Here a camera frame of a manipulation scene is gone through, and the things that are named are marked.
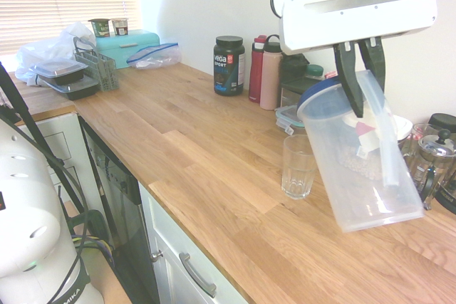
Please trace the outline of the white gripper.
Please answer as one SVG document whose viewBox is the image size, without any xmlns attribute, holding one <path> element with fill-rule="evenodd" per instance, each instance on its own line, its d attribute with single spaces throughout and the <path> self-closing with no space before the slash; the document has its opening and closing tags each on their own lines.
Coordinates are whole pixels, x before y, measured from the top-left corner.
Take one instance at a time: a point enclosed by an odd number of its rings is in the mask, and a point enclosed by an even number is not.
<svg viewBox="0 0 456 304">
<path fill-rule="evenodd" d="M 336 70 L 356 117 L 363 93 L 356 79 L 358 41 L 367 70 L 385 90 L 382 38 L 421 31 L 437 18 L 436 0 L 274 0 L 281 15 L 279 36 L 287 54 L 333 46 Z"/>
</svg>

